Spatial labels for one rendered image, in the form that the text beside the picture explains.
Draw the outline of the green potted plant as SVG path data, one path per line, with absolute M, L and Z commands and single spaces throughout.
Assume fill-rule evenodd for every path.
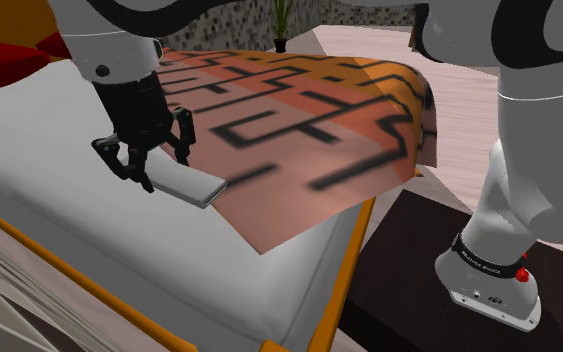
M 286 52 L 287 39 L 285 33 L 288 25 L 288 18 L 295 0 L 272 0 L 272 29 L 275 34 L 274 45 L 276 53 Z

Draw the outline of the orange-framed bed with white mattress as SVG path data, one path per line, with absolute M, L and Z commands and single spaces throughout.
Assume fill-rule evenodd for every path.
M 205 209 L 121 198 L 91 146 L 113 131 L 72 56 L 0 88 L 0 228 L 170 352 L 318 352 L 376 196 L 258 253 L 215 209 L 226 189 Z

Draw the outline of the small red pillow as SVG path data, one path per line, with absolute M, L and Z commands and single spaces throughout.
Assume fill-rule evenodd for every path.
M 36 44 L 36 48 L 49 56 L 70 59 L 71 54 L 59 32 L 55 32 Z

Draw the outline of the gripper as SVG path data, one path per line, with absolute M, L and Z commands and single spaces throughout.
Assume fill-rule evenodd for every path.
M 146 174 L 146 150 L 167 142 L 174 150 L 176 161 L 188 166 L 190 146 L 196 143 L 192 112 L 183 107 L 169 111 L 156 71 L 137 81 L 119 84 L 92 83 L 116 135 L 95 139 L 92 148 L 108 168 L 120 179 L 130 179 L 148 193 L 154 187 Z M 173 118 L 179 136 L 171 132 Z M 118 158 L 120 141 L 128 145 L 128 161 Z

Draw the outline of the orange blanket with black lines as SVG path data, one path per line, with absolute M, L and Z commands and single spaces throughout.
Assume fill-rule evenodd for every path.
M 224 179 L 215 209 L 265 253 L 436 162 L 427 80 L 389 60 L 166 51 L 167 103 L 192 112 L 190 164 Z

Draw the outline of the white flat rectangular slab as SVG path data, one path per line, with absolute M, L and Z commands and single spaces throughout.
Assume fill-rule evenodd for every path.
M 205 209 L 226 189 L 224 179 L 181 165 L 161 148 L 148 153 L 145 166 L 145 172 L 154 188 L 152 193 L 131 180 L 123 181 L 118 187 L 114 186 L 121 198 L 133 201 L 139 208 Z

